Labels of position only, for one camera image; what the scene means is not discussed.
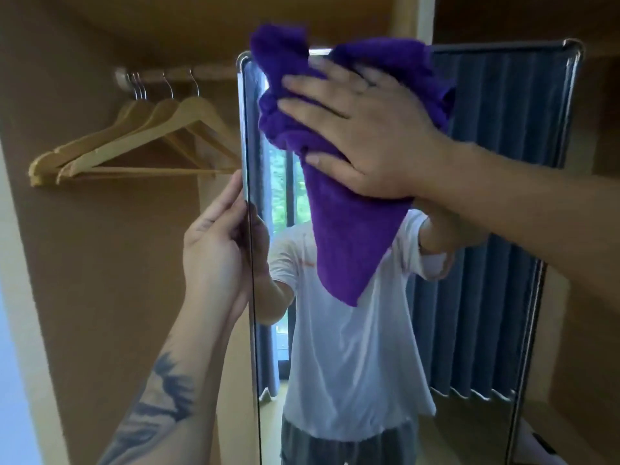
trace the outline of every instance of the clothes rod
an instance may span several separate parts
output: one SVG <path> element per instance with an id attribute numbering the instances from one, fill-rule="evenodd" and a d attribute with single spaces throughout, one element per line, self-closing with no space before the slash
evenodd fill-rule
<path id="1" fill-rule="evenodd" d="M 237 69 L 235 65 L 228 64 L 203 64 L 187 67 L 173 67 L 166 69 L 150 69 L 129 72 L 125 68 L 117 68 L 114 72 L 117 84 L 124 91 L 131 92 L 133 87 L 129 83 L 129 77 L 139 78 L 143 85 L 193 82 L 192 76 L 199 82 L 236 80 Z"/>

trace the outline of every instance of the towel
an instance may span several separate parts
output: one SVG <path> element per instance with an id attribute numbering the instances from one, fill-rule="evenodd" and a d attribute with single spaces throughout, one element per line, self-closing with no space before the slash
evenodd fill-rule
<path id="1" fill-rule="evenodd" d="M 268 90 L 259 99 L 259 128 L 273 145 L 301 159 L 317 245 L 319 279 L 332 296 L 355 307 L 394 241 L 412 200 L 359 196 L 306 164 L 307 152 L 346 158 L 331 142 L 277 107 L 281 98 L 298 97 L 283 87 L 284 75 L 325 78 L 308 66 L 304 30 L 265 25 L 252 35 L 250 46 L 254 61 L 269 81 Z M 413 39 L 367 39 L 338 45 L 328 58 L 348 69 L 363 62 L 392 75 L 420 98 L 436 127 L 444 129 L 448 124 L 454 92 L 435 77 L 429 49 L 423 43 Z"/>

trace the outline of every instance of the reflected floor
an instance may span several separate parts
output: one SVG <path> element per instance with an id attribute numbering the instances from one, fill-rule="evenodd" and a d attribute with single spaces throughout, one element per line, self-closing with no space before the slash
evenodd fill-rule
<path id="1" fill-rule="evenodd" d="M 262 465 L 280 465 L 282 410 L 288 384 L 260 406 Z M 503 463 L 511 405 L 500 400 L 436 396 L 438 414 L 420 419 L 422 453 L 416 465 Z"/>

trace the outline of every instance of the wooden wardrobe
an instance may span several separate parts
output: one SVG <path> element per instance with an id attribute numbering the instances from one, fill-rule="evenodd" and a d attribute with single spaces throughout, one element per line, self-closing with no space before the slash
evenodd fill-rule
<path id="1" fill-rule="evenodd" d="M 181 305 L 185 228 L 226 180 L 30 186 L 34 157 L 113 120 L 128 99 L 116 67 L 233 65 L 263 22 L 305 25 L 317 45 L 390 34 L 436 43 L 582 38 L 592 57 L 567 163 L 613 174 L 619 18 L 616 0 L 0 0 L 0 286 L 43 463 L 96 463 Z M 238 128 L 234 78 L 200 89 Z M 598 354 L 620 347 L 620 308 L 555 277 L 539 323 L 551 333 L 539 339 L 555 343 L 536 346 L 531 400 L 614 463 L 620 449 L 604 432 L 620 430 L 611 388 L 620 371 Z M 212 464 L 259 463 L 249 330 L 246 314 L 226 356 Z M 600 416 L 572 398 L 588 398 Z M 591 435 L 595 427 L 603 433 Z"/>

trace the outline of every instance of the blue curtain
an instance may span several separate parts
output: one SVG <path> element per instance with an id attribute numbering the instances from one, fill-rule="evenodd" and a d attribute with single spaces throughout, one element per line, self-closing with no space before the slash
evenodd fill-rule
<path id="1" fill-rule="evenodd" d="M 245 156 L 247 168 L 247 193 L 250 202 L 256 205 L 260 217 L 270 232 L 273 229 L 271 211 L 271 172 L 269 169 L 268 148 L 258 130 L 258 100 L 263 89 L 264 75 L 256 69 L 246 70 L 245 98 L 242 108 L 245 124 L 242 124 L 244 140 L 248 153 Z M 257 375 L 257 394 L 259 398 L 275 397 L 280 389 L 275 326 L 254 323 L 254 348 Z"/>
<path id="2" fill-rule="evenodd" d="M 450 136 L 528 163 L 562 165 L 575 49 L 435 49 L 439 74 L 456 83 Z M 444 281 L 409 282 L 417 344 L 434 390 L 513 398 L 539 269 L 523 249 L 492 235 L 461 250 Z"/>

